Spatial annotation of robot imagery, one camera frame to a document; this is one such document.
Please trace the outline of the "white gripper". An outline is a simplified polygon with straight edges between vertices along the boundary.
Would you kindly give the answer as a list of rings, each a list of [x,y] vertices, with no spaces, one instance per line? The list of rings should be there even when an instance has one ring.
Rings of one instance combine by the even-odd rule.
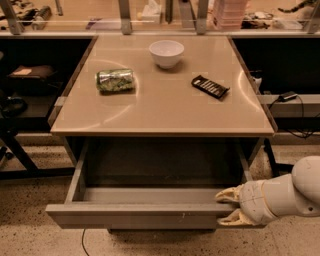
[[[230,215],[218,218],[222,226],[267,225],[277,219],[269,209],[262,190],[264,180],[248,181],[243,186],[230,187],[218,192],[215,200],[219,203],[239,203],[240,209]]]

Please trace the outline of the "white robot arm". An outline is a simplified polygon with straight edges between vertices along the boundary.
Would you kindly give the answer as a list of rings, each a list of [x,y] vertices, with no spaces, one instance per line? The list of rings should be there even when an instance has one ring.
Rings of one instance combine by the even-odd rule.
[[[289,174],[247,181],[219,192],[219,203],[238,203],[230,215],[218,218],[221,226],[267,225],[283,216],[320,216],[320,157],[295,163]]]

